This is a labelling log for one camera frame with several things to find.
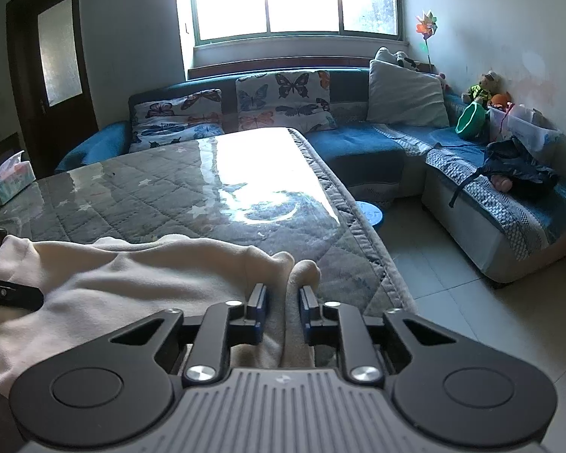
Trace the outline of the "cream sweatshirt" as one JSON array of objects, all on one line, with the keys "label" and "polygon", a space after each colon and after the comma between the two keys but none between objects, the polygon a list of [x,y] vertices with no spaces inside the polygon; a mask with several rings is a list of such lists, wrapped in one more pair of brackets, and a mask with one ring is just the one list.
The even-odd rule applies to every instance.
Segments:
[{"label": "cream sweatshirt", "polygon": [[9,235],[0,245],[0,280],[36,287],[45,302],[32,313],[0,307],[0,394],[8,396],[15,379],[40,361],[167,308],[199,316],[213,304],[245,300],[259,283],[270,308],[263,340],[235,347],[232,365],[312,366],[297,291],[317,288],[320,279],[314,261],[296,261],[286,251],[270,256],[253,245],[182,234],[92,244]]}]

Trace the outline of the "round blue stool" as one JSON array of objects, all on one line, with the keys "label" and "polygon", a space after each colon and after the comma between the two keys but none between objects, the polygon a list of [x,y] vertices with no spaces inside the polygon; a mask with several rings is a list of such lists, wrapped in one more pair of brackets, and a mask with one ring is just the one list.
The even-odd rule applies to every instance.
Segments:
[{"label": "round blue stool", "polygon": [[378,231],[384,222],[383,210],[371,202],[360,202],[359,200],[357,201],[357,207],[367,222],[375,231]]}]

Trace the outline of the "white tissue box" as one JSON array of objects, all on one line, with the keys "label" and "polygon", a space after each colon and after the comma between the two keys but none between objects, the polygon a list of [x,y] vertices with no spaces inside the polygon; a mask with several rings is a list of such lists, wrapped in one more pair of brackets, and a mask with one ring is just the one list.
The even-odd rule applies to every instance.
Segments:
[{"label": "white tissue box", "polygon": [[23,160],[23,150],[14,153],[0,166],[0,206],[4,206],[35,181],[29,160]]}]

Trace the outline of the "blue corner sofa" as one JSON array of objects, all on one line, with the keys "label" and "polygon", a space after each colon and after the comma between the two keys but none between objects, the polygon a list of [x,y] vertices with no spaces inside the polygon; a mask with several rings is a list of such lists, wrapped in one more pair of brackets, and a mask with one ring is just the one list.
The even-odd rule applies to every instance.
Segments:
[{"label": "blue corner sofa", "polygon": [[[355,199],[376,202],[419,196],[480,272],[499,283],[523,278],[566,255],[566,181],[559,179],[555,189],[539,200],[526,200],[497,191],[487,177],[480,176],[450,208],[458,185],[484,164],[487,145],[461,139],[451,126],[370,123],[369,69],[321,71],[330,72],[336,128],[299,134]],[[59,170],[67,172],[130,153],[136,104],[207,89],[221,90],[222,135],[286,128],[239,130],[236,80],[246,76],[191,80],[132,96],[129,118],[103,128],[69,151]]]}]

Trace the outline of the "left butterfly cushion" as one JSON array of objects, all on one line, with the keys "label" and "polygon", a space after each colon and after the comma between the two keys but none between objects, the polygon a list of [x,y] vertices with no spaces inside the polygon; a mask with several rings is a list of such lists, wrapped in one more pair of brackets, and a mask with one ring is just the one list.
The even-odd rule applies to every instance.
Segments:
[{"label": "left butterfly cushion", "polygon": [[159,99],[132,108],[129,152],[224,133],[221,90],[207,89],[183,97]]}]

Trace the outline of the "butterfly cushion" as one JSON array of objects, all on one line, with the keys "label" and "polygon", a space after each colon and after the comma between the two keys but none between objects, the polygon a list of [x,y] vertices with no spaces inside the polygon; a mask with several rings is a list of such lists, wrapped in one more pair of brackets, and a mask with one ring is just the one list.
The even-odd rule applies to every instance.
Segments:
[{"label": "butterfly cushion", "polygon": [[159,99],[132,108],[129,152],[224,133],[221,90],[207,89],[183,97]]},{"label": "butterfly cushion", "polygon": [[330,72],[265,72],[236,80],[240,131],[286,127],[306,134],[336,128]]}]

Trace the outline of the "dark wooden door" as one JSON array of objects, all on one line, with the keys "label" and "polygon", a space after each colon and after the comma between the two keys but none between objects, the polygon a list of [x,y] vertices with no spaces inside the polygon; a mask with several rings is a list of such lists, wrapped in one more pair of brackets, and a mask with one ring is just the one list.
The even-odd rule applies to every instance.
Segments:
[{"label": "dark wooden door", "polygon": [[98,131],[79,0],[11,0],[6,27],[25,151],[36,176],[51,176],[70,150]]}]

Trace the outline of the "right butterfly cushion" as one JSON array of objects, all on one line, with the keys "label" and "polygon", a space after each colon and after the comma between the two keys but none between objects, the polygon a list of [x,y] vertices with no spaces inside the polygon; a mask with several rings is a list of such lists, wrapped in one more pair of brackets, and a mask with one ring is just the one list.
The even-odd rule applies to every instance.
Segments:
[{"label": "right butterfly cushion", "polygon": [[330,72],[265,72],[236,80],[240,131],[286,127],[306,134],[336,128]]}]

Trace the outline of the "dark blue jacket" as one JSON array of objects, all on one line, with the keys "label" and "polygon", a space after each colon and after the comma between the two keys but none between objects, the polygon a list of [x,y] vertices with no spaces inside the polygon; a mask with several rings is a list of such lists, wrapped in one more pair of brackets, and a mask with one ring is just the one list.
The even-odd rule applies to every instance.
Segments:
[{"label": "dark blue jacket", "polygon": [[484,164],[455,189],[449,207],[453,208],[460,192],[477,177],[489,179],[494,189],[518,199],[539,200],[550,194],[560,176],[540,164],[516,137],[490,143],[484,151]]}]

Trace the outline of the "grey plain pillow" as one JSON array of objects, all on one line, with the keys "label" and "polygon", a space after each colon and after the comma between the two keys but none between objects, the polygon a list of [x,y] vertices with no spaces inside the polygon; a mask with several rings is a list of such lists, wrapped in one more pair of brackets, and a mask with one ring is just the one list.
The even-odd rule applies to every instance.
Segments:
[{"label": "grey plain pillow", "polygon": [[367,121],[385,125],[449,127],[438,77],[398,65],[388,48],[370,60]]}]

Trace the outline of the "green plastic bowl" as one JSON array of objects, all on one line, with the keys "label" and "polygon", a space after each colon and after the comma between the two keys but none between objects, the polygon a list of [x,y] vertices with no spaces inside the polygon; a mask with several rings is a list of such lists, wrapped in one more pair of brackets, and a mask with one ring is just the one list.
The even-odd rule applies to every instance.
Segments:
[{"label": "green plastic bowl", "polygon": [[464,108],[455,127],[456,134],[464,140],[473,140],[483,131],[487,121],[487,111],[484,107],[473,101]]}]

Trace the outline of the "clear plastic storage box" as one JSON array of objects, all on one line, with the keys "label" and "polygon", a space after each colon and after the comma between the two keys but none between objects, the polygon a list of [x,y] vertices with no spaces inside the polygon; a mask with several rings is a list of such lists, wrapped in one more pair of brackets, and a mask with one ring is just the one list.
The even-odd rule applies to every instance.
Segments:
[{"label": "clear plastic storage box", "polygon": [[519,104],[510,111],[489,108],[488,114],[491,141],[515,136],[538,162],[551,164],[562,133],[554,129],[539,111]]}]

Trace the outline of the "stuffed toys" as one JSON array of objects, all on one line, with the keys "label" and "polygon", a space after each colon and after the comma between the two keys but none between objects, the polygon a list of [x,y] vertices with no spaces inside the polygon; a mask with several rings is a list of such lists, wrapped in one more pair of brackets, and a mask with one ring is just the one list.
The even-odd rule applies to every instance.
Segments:
[{"label": "stuffed toys", "polygon": [[511,95],[501,92],[501,79],[493,71],[481,74],[477,83],[462,93],[461,99],[466,104],[475,102],[483,108],[497,108],[502,111],[506,111],[512,103]]}]

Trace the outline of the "colourful pinwheel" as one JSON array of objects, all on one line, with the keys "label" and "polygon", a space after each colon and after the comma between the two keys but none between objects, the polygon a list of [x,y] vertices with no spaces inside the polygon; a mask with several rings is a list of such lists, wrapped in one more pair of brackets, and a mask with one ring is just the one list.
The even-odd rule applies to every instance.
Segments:
[{"label": "colourful pinwheel", "polygon": [[429,52],[428,41],[431,37],[434,37],[435,33],[438,30],[438,18],[430,10],[422,14],[421,17],[417,15],[416,20],[417,20],[417,24],[415,26],[415,31],[417,34],[421,36],[423,40],[423,45],[425,46],[425,52],[427,56],[429,70],[432,72],[434,70],[434,67],[432,66],[431,63],[431,53]]}]

